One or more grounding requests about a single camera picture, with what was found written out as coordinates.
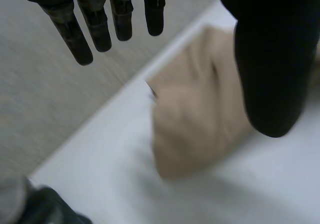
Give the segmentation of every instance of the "gray fabric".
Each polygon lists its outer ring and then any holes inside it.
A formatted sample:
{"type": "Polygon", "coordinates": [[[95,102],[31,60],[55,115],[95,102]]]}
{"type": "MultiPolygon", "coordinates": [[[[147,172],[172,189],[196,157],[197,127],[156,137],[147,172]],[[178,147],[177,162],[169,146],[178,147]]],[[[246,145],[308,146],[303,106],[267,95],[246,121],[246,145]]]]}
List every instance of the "gray fabric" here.
{"type": "Polygon", "coordinates": [[[24,211],[33,187],[25,176],[0,182],[0,224],[14,224],[24,211]]]}

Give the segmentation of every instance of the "black glove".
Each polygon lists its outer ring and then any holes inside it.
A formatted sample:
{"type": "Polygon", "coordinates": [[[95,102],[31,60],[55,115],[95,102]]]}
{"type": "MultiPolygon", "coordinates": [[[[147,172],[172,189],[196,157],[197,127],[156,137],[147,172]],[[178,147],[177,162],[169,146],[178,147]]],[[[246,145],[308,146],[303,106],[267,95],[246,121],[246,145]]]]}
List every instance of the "black glove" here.
{"type": "Polygon", "coordinates": [[[238,20],[235,59],[248,118],[285,135],[299,118],[320,35],[320,0],[221,0],[238,20]]]}
{"type": "MultiPolygon", "coordinates": [[[[73,0],[28,0],[38,3],[47,13],[74,58],[80,65],[93,61],[92,52],[74,15],[73,0]]],[[[108,51],[112,42],[108,29],[108,18],[104,10],[106,0],[77,0],[95,48],[108,51]]],[[[131,0],[110,0],[116,36],[120,41],[132,37],[131,17],[134,10],[131,0]]],[[[148,32],[158,36],[164,28],[165,0],[144,0],[148,32]]]]}

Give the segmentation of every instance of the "gray carpet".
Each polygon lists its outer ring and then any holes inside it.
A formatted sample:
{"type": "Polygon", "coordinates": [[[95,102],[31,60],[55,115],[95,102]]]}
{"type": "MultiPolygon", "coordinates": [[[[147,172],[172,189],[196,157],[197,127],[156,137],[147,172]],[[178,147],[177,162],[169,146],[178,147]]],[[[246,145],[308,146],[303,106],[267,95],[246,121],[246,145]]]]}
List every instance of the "gray carpet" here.
{"type": "Polygon", "coordinates": [[[214,0],[166,0],[165,29],[148,34],[143,0],[133,0],[133,37],[94,49],[75,14],[94,61],[80,66],[48,16],[26,0],[0,0],[0,179],[32,172],[214,0]]]}

